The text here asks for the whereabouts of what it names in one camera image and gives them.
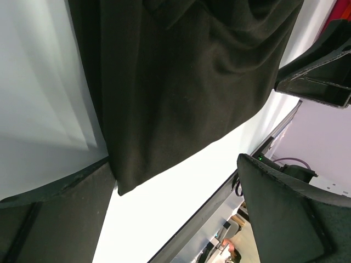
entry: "grey wall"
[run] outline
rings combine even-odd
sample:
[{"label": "grey wall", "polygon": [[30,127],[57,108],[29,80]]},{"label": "grey wall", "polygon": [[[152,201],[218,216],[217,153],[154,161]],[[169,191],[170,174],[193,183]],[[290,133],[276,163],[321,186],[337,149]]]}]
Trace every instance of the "grey wall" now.
[{"label": "grey wall", "polygon": [[323,178],[351,189],[350,135],[351,107],[304,101],[274,155],[303,159]]},{"label": "grey wall", "polygon": [[64,0],[0,1],[0,200],[107,155]]},{"label": "grey wall", "polygon": [[303,54],[318,38],[336,0],[306,0],[296,20],[280,67]]}]

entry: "person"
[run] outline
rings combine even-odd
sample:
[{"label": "person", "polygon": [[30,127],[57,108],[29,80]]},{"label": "person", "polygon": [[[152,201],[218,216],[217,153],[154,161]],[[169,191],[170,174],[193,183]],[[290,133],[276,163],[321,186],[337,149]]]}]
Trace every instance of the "person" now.
[{"label": "person", "polygon": [[241,255],[239,251],[235,248],[232,241],[228,238],[223,239],[222,246],[228,245],[228,251],[230,252],[230,257],[225,260],[225,263],[240,263]]}]

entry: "black bracket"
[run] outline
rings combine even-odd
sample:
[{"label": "black bracket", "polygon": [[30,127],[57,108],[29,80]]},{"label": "black bracket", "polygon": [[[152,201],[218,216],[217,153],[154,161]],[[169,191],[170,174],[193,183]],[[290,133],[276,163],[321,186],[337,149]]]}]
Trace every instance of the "black bracket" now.
[{"label": "black bracket", "polygon": [[275,91],[346,108],[351,104],[351,22],[333,20],[301,56],[278,71]]}]

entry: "black panel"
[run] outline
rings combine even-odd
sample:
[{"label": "black panel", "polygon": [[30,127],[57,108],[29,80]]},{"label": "black panel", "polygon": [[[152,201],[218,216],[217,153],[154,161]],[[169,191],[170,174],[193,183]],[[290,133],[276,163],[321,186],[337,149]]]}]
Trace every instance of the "black panel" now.
[{"label": "black panel", "polygon": [[22,205],[32,204],[34,202],[45,202],[50,198],[60,195],[66,190],[75,187],[92,172],[100,168],[107,162],[107,158],[97,161],[84,169],[63,177],[59,180],[53,181],[50,184],[41,186],[28,192],[24,192],[15,196],[10,196],[0,201],[1,208],[19,207]]},{"label": "black panel", "polygon": [[261,263],[310,262],[331,250],[308,200],[272,176],[282,173],[248,155],[237,164]]},{"label": "black panel", "polygon": [[11,249],[32,205],[0,209],[0,262],[3,262]]},{"label": "black panel", "polygon": [[36,203],[34,220],[26,218],[5,262],[91,263],[114,185],[110,167],[104,164],[74,187]]},{"label": "black panel", "polygon": [[333,20],[304,54],[281,68],[278,92],[339,108],[351,102],[351,22]]},{"label": "black panel", "polygon": [[317,177],[315,171],[298,165],[285,164],[280,171],[306,183],[309,183],[313,177]]}]

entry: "black fabric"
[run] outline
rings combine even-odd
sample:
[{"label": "black fabric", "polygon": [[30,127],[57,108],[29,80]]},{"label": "black fabric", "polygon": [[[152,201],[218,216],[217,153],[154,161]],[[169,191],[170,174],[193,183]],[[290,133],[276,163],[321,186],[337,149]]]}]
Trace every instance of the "black fabric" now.
[{"label": "black fabric", "polygon": [[311,202],[291,187],[308,184],[248,155],[239,155],[237,168],[261,263],[314,262],[330,252]]},{"label": "black fabric", "polygon": [[302,0],[68,3],[122,195],[262,108]]}]

